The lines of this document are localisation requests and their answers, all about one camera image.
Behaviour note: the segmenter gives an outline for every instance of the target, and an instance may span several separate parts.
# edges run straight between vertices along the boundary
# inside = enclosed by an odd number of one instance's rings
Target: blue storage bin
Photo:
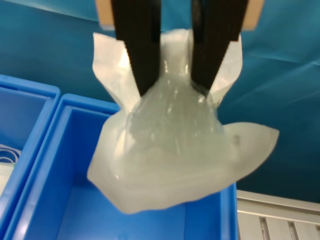
[[[237,240],[235,184],[199,201],[119,212],[87,180],[105,120],[119,107],[66,94],[5,235],[11,240]]]
[[[60,98],[55,86],[0,75],[0,144],[22,150],[0,196],[3,239]]]

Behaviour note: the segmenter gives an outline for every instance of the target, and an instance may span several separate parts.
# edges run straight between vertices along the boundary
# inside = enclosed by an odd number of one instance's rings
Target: translucent plastic bag
[[[94,34],[93,71],[121,106],[103,125],[87,177],[121,211],[163,209],[217,192],[256,169],[279,132],[222,126],[216,109],[242,67],[232,42],[210,94],[191,84],[190,30],[161,35],[161,74],[142,97],[124,43]]]

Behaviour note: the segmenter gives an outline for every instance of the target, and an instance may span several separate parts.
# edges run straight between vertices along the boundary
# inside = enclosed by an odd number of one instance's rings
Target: gray metal panel
[[[238,224],[241,240],[264,240],[258,216],[239,212]]]
[[[265,220],[271,240],[292,240],[288,221],[274,217]]]
[[[319,240],[317,228],[314,224],[294,222],[298,240]]]
[[[237,191],[240,240],[320,240],[320,204]]]

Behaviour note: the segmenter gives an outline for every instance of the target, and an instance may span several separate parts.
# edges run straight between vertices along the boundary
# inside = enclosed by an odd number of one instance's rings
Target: plastic bag
[[[241,41],[230,44],[208,96],[191,84],[192,47],[190,30],[162,34],[160,78],[140,98],[124,43],[94,34],[93,71],[121,111],[104,123],[87,177],[125,213],[217,192],[255,170],[277,142],[275,129],[217,119],[241,71]]]

